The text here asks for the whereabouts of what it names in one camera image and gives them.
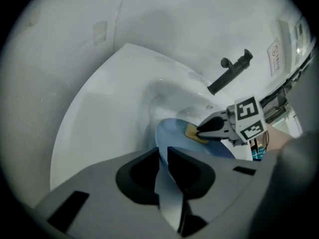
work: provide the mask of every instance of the white wall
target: white wall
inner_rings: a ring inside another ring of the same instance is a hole
[[[254,59],[225,91],[258,93],[271,81],[268,47],[288,0],[34,0],[3,51],[2,164],[19,197],[49,191],[55,137],[74,96],[114,50],[130,42],[189,66],[210,81],[223,57]]]
[[[289,114],[286,118],[286,124],[292,137],[297,138],[302,135],[303,130],[295,113]]]
[[[167,55],[214,81],[248,49],[251,66],[223,90],[258,94],[271,78],[267,49],[281,33],[277,18],[289,0],[123,0],[115,50],[126,42]]]
[[[66,110],[113,53],[120,3],[34,0],[3,51],[1,161],[19,198],[32,206],[49,192],[51,154]]]
[[[272,126],[281,132],[290,134],[288,125],[286,123],[286,118],[282,118],[280,121],[278,121],[277,123],[274,123]]]

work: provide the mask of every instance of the gray plastic surface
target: gray plastic surface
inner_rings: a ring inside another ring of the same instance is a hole
[[[234,171],[237,166],[257,170],[260,162],[221,158],[211,155],[201,155],[194,151],[176,148],[184,154],[210,165],[216,175],[214,184],[200,199],[189,200],[194,215],[211,222],[222,214],[242,193],[253,175]]]
[[[176,148],[210,165],[216,175],[205,196],[188,201],[192,213],[208,222],[188,238],[258,237],[314,180],[319,167],[318,137],[308,133],[294,139],[279,152],[267,152],[261,162]],[[48,194],[37,212],[47,219],[74,191],[83,191],[90,196],[67,231],[74,238],[180,238],[157,206],[136,204],[117,187],[118,169],[144,153],[130,153],[82,170]],[[256,172],[241,174],[233,170],[236,166]]]
[[[118,189],[118,169],[144,153],[130,153],[83,169],[48,194],[36,211],[48,219],[74,191],[82,191],[90,196],[67,231],[74,238],[179,238],[158,206],[136,204]]]
[[[319,54],[300,76],[296,85],[287,94],[287,100],[293,107],[303,132],[319,131]]]

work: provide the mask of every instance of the cable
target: cable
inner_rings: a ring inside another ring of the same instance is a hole
[[[268,131],[265,132],[265,142],[266,142],[266,146],[263,149],[263,152],[261,154],[264,154],[264,153],[267,152],[267,147],[268,147],[268,144],[269,144],[269,133],[268,133]]]

